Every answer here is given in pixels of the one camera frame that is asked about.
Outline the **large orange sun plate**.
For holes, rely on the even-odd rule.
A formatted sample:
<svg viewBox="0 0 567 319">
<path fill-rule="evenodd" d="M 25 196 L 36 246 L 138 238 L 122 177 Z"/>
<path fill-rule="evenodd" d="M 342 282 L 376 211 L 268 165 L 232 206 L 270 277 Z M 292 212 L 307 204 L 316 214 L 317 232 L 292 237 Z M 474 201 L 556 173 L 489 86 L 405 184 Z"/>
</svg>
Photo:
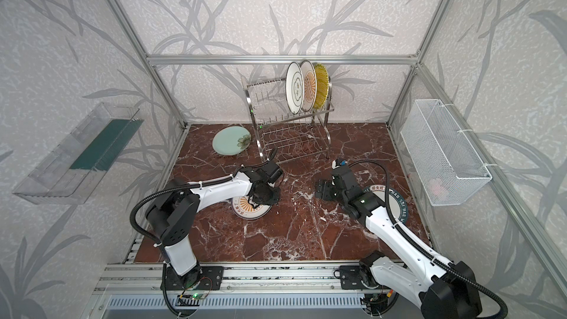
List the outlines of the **large orange sun plate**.
<svg viewBox="0 0 567 319">
<path fill-rule="evenodd" d="M 300 64 L 300 69 L 304 79 L 304 102 L 302 105 L 302 111 L 310 111 L 314 104 L 317 94 L 317 78 L 315 74 L 315 68 L 313 64 L 308 61 L 302 61 Z"/>
</svg>

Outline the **yellow green striped plate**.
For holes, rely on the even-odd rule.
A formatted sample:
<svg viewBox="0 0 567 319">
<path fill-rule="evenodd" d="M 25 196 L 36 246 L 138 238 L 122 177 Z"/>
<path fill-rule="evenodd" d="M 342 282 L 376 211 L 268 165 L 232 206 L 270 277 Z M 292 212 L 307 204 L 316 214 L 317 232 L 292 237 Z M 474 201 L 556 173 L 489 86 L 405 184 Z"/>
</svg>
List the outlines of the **yellow green striped plate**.
<svg viewBox="0 0 567 319">
<path fill-rule="evenodd" d="M 314 65 L 314 69 L 317 80 L 317 92 L 313 109 L 321 110 L 323 109 L 329 94 L 329 73 L 325 66 L 319 63 Z"/>
</svg>

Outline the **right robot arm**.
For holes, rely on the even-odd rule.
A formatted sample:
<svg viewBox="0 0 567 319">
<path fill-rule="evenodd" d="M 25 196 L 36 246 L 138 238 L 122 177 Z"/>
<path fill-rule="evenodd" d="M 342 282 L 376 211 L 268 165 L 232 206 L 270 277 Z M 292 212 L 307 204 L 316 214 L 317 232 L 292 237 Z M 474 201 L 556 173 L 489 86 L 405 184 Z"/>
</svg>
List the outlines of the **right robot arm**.
<svg viewBox="0 0 567 319">
<path fill-rule="evenodd" d="M 389 190 L 379 197 L 359 185 L 351 164 L 337 159 L 330 180 L 316 184 L 315 196 L 337 202 L 342 210 L 378 236 L 403 261 L 398 265 L 381 252 L 360 261 L 369 288 L 384 285 L 420 308 L 424 318 L 480 318 L 481 295 L 498 305 L 494 318 L 506 318 L 506 303 L 475 280 L 463 261 L 455 263 L 426 245 L 392 212 Z"/>
</svg>

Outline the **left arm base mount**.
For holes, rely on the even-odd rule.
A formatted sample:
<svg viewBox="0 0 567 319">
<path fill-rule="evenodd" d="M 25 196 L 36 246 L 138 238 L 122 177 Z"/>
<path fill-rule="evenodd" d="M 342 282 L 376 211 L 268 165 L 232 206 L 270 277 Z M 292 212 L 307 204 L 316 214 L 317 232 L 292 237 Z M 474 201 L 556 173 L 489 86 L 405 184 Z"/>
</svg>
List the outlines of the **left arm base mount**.
<svg viewBox="0 0 567 319">
<path fill-rule="evenodd" d="M 196 266 L 189 273 L 178 275 L 173 267 L 167 265 L 162 272 L 161 290 L 212 290 L 220 289 L 224 275 L 222 266 Z"/>
</svg>

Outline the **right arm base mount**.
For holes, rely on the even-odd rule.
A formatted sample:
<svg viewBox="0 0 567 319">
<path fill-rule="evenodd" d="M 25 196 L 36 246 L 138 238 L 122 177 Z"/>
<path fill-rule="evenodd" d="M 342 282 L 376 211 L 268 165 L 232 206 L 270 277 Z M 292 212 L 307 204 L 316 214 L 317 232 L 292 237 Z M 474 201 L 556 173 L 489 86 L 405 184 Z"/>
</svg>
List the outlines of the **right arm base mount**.
<svg viewBox="0 0 567 319">
<path fill-rule="evenodd" d="M 383 285 L 367 285 L 363 281 L 361 269 L 358 265 L 342 265 L 333 270 L 333 276 L 340 282 L 342 290 L 351 290 L 364 293 L 395 293 L 391 288 Z"/>
</svg>

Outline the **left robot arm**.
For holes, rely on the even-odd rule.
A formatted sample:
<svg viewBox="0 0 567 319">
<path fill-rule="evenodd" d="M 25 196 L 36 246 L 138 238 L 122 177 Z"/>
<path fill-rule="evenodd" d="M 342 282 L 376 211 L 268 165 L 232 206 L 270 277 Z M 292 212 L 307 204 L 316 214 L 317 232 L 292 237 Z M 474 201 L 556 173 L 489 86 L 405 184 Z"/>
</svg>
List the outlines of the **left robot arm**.
<svg viewBox="0 0 567 319">
<path fill-rule="evenodd" d="M 176 181 L 169 187 L 140 200 L 129 215 L 131 227 L 151 239 L 168 267 L 179 277 L 195 273 L 199 265 L 190 245 L 189 233 L 199 211 L 233 198 L 246 196 L 254 205 L 273 206 L 283 176 L 272 160 L 241 166 L 232 174 L 192 183 Z"/>
</svg>

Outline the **small orange sun plate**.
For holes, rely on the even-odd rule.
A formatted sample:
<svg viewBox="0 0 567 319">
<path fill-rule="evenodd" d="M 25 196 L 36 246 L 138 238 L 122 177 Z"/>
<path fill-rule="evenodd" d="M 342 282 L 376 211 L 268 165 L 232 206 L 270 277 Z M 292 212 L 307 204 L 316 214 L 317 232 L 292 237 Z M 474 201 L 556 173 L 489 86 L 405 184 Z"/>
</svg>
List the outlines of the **small orange sun plate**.
<svg viewBox="0 0 567 319">
<path fill-rule="evenodd" d="M 233 212 L 240 218 L 255 220 L 266 215 L 272 208 L 271 205 L 257 205 L 251 202 L 248 196 L 234 197 L 231 200 Z"/>
</svg>

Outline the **white plate green emblem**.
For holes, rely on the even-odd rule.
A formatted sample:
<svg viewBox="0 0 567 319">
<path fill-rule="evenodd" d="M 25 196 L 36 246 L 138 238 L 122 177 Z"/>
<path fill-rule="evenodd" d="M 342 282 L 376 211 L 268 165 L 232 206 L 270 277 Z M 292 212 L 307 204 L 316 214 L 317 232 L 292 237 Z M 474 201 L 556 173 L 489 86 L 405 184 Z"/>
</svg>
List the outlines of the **white plate green emblem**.
<svg viewBox="0 0 567 319">
<path fill-rule="evenodd" d="M 292 62 L 286 72 L 286 102 L 292 114 L 301 111 L 304 102 L 304 77 L 299 64 Z"/>
</svg>

